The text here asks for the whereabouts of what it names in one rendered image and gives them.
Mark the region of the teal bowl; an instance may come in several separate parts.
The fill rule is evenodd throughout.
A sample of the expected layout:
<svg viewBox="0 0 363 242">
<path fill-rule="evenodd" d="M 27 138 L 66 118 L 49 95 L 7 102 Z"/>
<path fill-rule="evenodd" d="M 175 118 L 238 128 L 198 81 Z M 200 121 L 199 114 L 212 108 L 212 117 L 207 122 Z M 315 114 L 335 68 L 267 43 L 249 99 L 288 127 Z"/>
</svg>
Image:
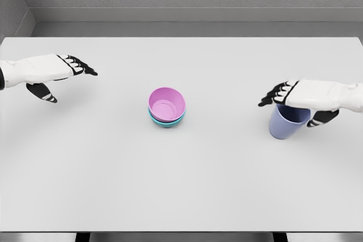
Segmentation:
<svg viewBox="0 0 363 242">
<path fill-rule="evenodd" d="M 185 116 L 185 112 L 184 112 L 179 119 L 177 119 L 173 122 L 161 122 L 153 117 L 150 110 L 148 110 L 148 114 L 149 114 L 150 118 L 152 119 L 153 123 L 155 123 L 156 125 L 158 125 L 162 128 L 172 128 L 174 126 L 177 126 L 178 124 L 181 123 L 183 117 Z"/>
</svg>

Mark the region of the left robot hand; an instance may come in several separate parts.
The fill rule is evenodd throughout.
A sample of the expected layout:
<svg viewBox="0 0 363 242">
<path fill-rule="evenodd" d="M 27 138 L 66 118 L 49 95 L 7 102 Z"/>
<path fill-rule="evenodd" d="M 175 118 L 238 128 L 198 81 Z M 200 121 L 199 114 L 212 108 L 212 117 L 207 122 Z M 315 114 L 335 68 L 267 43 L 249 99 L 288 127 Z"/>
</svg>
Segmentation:
<svg viewBox="0 0 363 242">
<path fill-rule="evenodd" d="M 97 76 L 97 72 L 71 55 L 47 54 L 25 58 L 16 62 L 16 69 L 23 77 L 26 88 L 41 100 L 56 103 L 46 82 L 64 80 L 80 74 Z"/>
</svg>

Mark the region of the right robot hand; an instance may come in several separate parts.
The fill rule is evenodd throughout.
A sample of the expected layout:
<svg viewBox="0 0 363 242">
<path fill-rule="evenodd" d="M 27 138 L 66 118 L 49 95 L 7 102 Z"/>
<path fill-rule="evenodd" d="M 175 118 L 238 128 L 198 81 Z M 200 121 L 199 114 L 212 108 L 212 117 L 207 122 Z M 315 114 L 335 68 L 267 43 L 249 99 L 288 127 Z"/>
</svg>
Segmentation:
<svg viewBox="0 0 363 242">
<path fill-rule="evenodd" d="M 324 125 L 338 116 L 342 107 L 342 97 L 347 85 L 322 80 L 301 79 L 282 82 L 272 88 L 258 104 L 259 107 L 270 104 L 286 105 L 299 109 L 312 109 L 313 117 L 307 127 Z"/>
</svg>

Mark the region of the lavender blue cup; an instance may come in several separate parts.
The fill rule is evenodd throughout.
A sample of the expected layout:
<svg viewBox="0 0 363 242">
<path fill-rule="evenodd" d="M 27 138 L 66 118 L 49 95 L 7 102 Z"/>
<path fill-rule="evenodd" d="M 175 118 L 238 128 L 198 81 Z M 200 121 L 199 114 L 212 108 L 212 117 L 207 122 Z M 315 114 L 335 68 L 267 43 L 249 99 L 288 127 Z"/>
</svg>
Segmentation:
<svg viewBox="0 0 363 242">
<path fill-rule="evenodd" d="M 269 132 L 277 139 L 287 139 L 310 119 L 309 109 L 276 104 L 269 122 Z"/>
</svg>

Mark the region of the pink bowl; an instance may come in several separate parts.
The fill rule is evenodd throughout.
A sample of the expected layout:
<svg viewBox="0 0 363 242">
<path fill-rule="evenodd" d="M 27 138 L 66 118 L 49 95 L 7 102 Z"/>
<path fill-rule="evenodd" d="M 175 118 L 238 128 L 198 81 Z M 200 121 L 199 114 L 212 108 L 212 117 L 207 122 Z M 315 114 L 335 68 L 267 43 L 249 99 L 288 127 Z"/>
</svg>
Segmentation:
<svg viewBox="0 0 363 242">
<path fill-rule="evenodd" d="M 185 113 L 186 102 L 176 89 L 160 87 L 151 92 L 148 108 L 157 121 L 171 123 L 180 119 Z"/>
</svg>

